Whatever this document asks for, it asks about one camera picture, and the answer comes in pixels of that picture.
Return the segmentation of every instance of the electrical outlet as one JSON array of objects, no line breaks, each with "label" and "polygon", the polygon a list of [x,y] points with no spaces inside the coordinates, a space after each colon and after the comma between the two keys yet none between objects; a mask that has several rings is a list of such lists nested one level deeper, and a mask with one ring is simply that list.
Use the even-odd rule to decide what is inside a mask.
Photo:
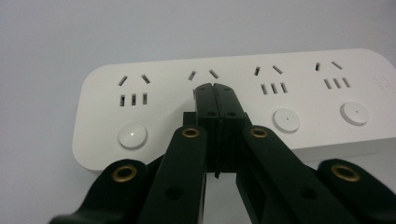
[{"label": "electrical outlet", "polygon": [[161,156],[193,90],[234,89],[253,124],[266,126],[302,161],[396,146],[396,71],[367,49],[111,64],[84,81],[73,153],[90,170]]}]

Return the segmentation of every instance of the round switch button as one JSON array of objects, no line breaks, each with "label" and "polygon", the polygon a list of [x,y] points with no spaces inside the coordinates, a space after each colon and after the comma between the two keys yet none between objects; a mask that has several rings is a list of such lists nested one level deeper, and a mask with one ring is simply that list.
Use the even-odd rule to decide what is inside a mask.
[{"label": "round switch button", "polygon": [[300,127],[297,114],[289,109],[278,109],[273,115],[273,122],[282,133],[294,133]]},{"label": "round switch button", "polygon": [[341,116],[346,122],[361,126],[369,120],[369,112],[364,106],[355,102],[348,102],[341,106]]},{"label": "round switch button", "polygon": [[128,123],[119,131],[119,142],[126,149],[137,149],[145,145],[147,139],[145,126],[138,122]]}]

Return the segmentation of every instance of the table surface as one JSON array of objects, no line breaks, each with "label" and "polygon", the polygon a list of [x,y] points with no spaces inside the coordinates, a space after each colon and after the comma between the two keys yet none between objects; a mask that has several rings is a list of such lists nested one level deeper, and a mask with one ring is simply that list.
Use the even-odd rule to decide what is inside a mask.
[{"label": "table surface", "polygon": [[[73,130],[99,66],[354,48],[396,66],[396,1],[0,0],[0,222],[80,206],[97,174],[74,159]],[[395,158],[346,159],[396,191]],[[234,178],[208,175],[204,223],[250,223]]]}]

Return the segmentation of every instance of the screw hole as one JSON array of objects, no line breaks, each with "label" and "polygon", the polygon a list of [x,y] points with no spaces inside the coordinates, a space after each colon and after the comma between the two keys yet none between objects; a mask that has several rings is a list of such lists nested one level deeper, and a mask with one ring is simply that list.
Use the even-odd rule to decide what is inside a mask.
[{"label": "screw hole", "polygon": [[255,137],[264,138],[264,137],[266,137],[268,135],[268,132],[265,131],[264,129],[256,128],[256,129],[252,129],[250,131],[250,134],[255,136]]},{"label": "screw hole", "polygon": [[199,135],[199,131],[193,128],[185,129],[182,132],[185,137],[197,137]]},{"label": "screw hole", "polygon": [[332,166],[332,173],[338,178],[348,182],[357,182],[361,179],[361,176],[352,168],[342,164],[334,164]]},{"label": "screw hole", "polygon": [[113,174],[113,180],[119,183],[132,180],[137,174],[137,170],[131,164],[123,165],[117,168]]}]

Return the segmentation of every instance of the outlet socket hole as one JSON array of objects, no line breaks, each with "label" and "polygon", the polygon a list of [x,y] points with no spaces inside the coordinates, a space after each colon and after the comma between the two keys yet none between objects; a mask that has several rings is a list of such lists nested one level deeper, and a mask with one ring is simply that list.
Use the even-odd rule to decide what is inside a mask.
[{"label": "outlet socket hole", "polygon": [[125,95],[122,95],[120,98],[120,106],[125,106]]},{"label": "outlet socket hole", "polygon": [[132,105],[136,105],[136,94],[132,94]]},{"label": "outlet socket hole", "polygon": [[143,75],[142,78],[145,80],[146,84],[150,83],[149,78],[146,75]]},{"label": "outlet socket hole", "polygon": [[265,88],[265,85],[262,84],[262,93],[264,93],[264,95],[268,94],[267,89]]},{"label": "outlet socket hole", "polygon": [[338,82],[337,78],[333,78],[332,80],[334,81],[335,86],[336,86],[338,89],[341,89],[340,83]]},{"label": "outlet socket hole", "polygon": [[338,64],[338,63],[336,63],[336,62],[332,62],[332,64],[334,65],[334,66],[336,66],[338,69],[343,69],[343,67],[340,65],[340,64]]},{"label": "outlet socket hole", "polygon": [[273,89],[273,93],[277,94],[275,83],[271,83],[271,88]]},{"label": "outlet socket hole", "polygon": [[125,80],[127,79],[128,77],[123,77],[122,79],[121,79],[121,81],[119,82],[119,86],[122,86],[122,84],[125,82]]},{"label": "outlet socket hole", "polygon": [[276,67],[275,65],[273,66],[274,70],[276,70],[280,75],[282,75],[282,70],[280,70],[278,67]]},{"label": "outlet socket hole", "polygon": [[327,79],[324,79],[324,83],[326,84],[327,89],[329,89],[329,90],[332,89],[332,86],[330,85],[330,83],[329,83],[329,81]]},{"label": "outlet socket hole", "polygon": [[257,66],[257,67],[256,67],[256,70],[254,71],[254,76],[258,76],[258,75],[259,75],[259,72],[260,72],[260,67]]},{"label": "outlet socket hole", "polygon": [[146,105],[148,103],[148,94],[143,93],[143,105]]},{"label": "outlet socket hole", "polygon": [[347,81],[347,79],[346,79],[345,77],[343,77],[343,81],[344,81],[344,83],[346,84],[346,86],[347,86],[348,88],[350,88],[349,82]]},{"label": "outlet socket hole", "polygon": [[195,71],[192,71],[191,72],[191,74],[190,74],[190,76],[189,76],[189,81],[192,81],[192,79],[194,78],[194,76],[195,76]]},{"label": "outlet socket hole", "polygon": [[218,79],[218,78],[219,78],[219,75],[216,74],[215,71],[210,70],[209,73],[210,73],[215,79]]},{"label": "outlet socket hole", "polygon": [[285,83],[281,82],[280,86],[282,87],[283,92],[288,93],[288,89],[286,88]]}]

